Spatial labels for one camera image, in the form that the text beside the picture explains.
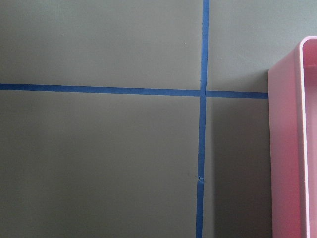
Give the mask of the pink plastic bin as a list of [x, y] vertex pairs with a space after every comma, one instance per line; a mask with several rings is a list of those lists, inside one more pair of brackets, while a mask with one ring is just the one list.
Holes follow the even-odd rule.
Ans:
[[317, 235], [317, 38], [305, 37], [268, 72], [275, 238]]

